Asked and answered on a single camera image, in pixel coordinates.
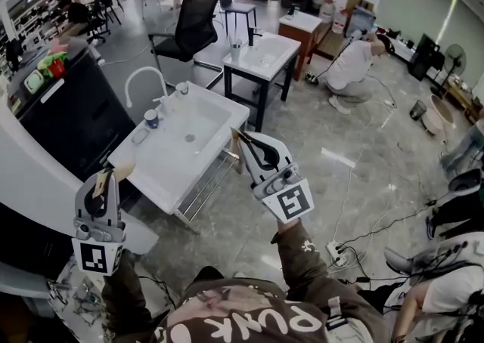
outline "black shoe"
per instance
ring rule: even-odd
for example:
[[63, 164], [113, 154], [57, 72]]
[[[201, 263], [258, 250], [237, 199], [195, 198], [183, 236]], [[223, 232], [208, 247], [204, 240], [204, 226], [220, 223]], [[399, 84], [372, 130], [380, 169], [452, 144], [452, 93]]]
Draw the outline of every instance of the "black shoe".
[[436, 236], [436, 227], [433, 225], [432, 219], [430, 217], [425, 218], [425, 224], [427, 225], [427, 237], [434, 239]]

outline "gray tile floor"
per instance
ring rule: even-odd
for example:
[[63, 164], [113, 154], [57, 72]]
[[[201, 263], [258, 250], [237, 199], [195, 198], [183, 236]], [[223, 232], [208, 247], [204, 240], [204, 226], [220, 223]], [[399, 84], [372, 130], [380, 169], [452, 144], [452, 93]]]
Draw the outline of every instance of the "gray tile floor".
[[[171, 23], [171, 16], [161, 15], [155, 0], [146, 8], [147, 26], [136, 11], [134, 0], [125, 2], [125, 9], [123, 25], [113, 26], [107, 43], [99, 46], [106, 61], [135, 56], [148, 43], [147, 29]], [[277, 31], [281, 14], [277, 3], [258, 4], [259, 25], [268, 31]], [[201, 59], [211, 63], [221, 63], [228, 53], [225, 33], [220, 25], [216, 26], [219, 41], [200, 54]], [[163, 74], [174, 83], [190, 79], [206, 84], [213, 74], [170, 59], [160, 63]], [[311, 70], [323, 70], [328, 64], [317, 57]], [[128, 63], [104, 66], [103, 72], [124, 103], [123, 88], [128, 75], [141, 66], [153, 65], [153, 56], [145, 51]], [[304, 218], [304, 223], [326, 261], [329, 256], [325, 245], [333, 238], [342, 242], [367, 233], [375, 224], [375, 229], [385, 227], [424, 207], [428, 199], [443, 195], [446, 181], [439, 167], [439, 154], [446, 147], [452, 148], [469, 127], [452, 107], [456, 128], [447, 127], [446, 134], [437, 138], [430, 136], [408, 115], [416, 100], [429, 100], [429, 82], [418, 82], [409, 76], [403, 63], [391, 57], [376, 59], [371, 73], [391, 90], [398, 104], [396, 111], [383, 104], [390, 100], [383, 86], [376, 86], [371, 101], [357, 106], [350, 116], [343, 116], [328, 104], [325, 89], [293, 82], [287, 102], [275, 98], [266, 113], [263, 132], [288, 146], [299, 163], [301, 175], [309, 179], [316, 209]], [[246, 82], [237, 84], [239, 89], [248, 86], [251, 85]], [[135, 122], [140, 122], [143, 112], [154, 105], [151, 100], [161, 95], [161, 87], [155, 76], [142, 73], [131, 90], [135, 106], [129, 113]], [[214, 91], [223, 92], [223, 84]], [[356, 166], [351, 169], [325, 156], [323, 149], [346, 157]], [[270, 244], [275, 220], [253, 198], [250, 183], [247, 172], [242, 176], [233, 170], [227, 174], [194, 219], [200, 236], [141, 198], [131, 214], [160, 235], [157, 245], [143, 257], [144, 266], [178, 293], [206, 265], [217, 267], [225, 275], [243, 271], [249, 277], [271, 280], [285, 288], [277, 249]], [[343, 207], [344, 215], [335, 233]], [[383, 248], [390, 246], [404, 255], [420, 250], [427, 244], [424, 219], [422, 213], [373, 239], [367, 237], [353, 243], [358, 253], [366, 251], [361, 262], [367, 274], [375, 278], [394, 277], [383, 260]], [[351, 265], [345, 270], [330, 269], [331, 274], [353, 279], [361, 276], [359, 268]]]

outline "power strip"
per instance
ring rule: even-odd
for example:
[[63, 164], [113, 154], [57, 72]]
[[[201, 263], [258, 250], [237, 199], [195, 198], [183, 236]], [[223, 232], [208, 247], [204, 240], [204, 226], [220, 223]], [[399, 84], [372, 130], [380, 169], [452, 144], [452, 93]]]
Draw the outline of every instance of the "power strip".
[[336, 241], [331, 241], [326, 245], [326, 250], [330, 254], [334, 264], [337, 267], [344, 267], [348, 264], [348, 258], [346, 257], [345, 253], [339, 253], [336, 249], [337, 246], [341, 246], [342, 243], [337, 243]]

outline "office chair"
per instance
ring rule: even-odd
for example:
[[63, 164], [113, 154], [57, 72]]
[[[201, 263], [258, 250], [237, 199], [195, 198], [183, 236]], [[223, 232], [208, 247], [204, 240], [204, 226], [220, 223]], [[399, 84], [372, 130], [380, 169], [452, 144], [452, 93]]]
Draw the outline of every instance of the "office chair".
[[[219, 0], [183, 0], [175, 34], [152, 32], [148, 34], [155, 56], [157, 68], [161, 72], [158, 56], [170, 57], [182, 62], [194, 60], [195, 65], [214, 70], [219, 74], [207, 86], [211, 89], [222, 77], [223, 68], [194, 59], [194, 55], [208, 45], [217, 42], [219, 37], [213, 26], [213, 12]], [[155, 44], [156, 37], [166, 37]]]
[[235, 30], [237, 30], [237, 15], [245, 14], [247, 19], [247, 33], [249, 32], [249, 14], [254, 12], [254, 26], [257, 27], [256, 6], [245, 3], [234, 3], [233, 0], [220, 0], [220, 7], [225, 11], [225, 26], [228, 36], [228, 14], [235, 14]]

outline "gooseneck faucet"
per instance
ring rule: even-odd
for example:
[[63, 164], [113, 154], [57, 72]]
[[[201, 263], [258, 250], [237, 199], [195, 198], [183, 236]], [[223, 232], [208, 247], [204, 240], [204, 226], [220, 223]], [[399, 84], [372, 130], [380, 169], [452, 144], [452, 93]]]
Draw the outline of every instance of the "gooseneck faucet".
[[161, 87], [163, 88], [163, 95], [166, 97], [166, 99], [168, 99], [168, 91], [166, 90], [166, 83], [165, 83], [165, 79], [163, 78], [163, 74], [158, 69], [153, 68], [152, 66], [144, 66], [142, 68], [139, 68], [138, 70], [135, 70], [133, 73], [131, 73], [130, 77], [128, 77], [128, 79], [126, 80], [126, 83], [124, 84], [124, 92], [126, 95], [126, 106], [128, 108], [132, 108], [133, 106], [133, 103], [131, 102], [131, 98], [129, 96], [129, 84], [135, 78], [136, 75], [146, 71], [155, 72], [160, 77]]

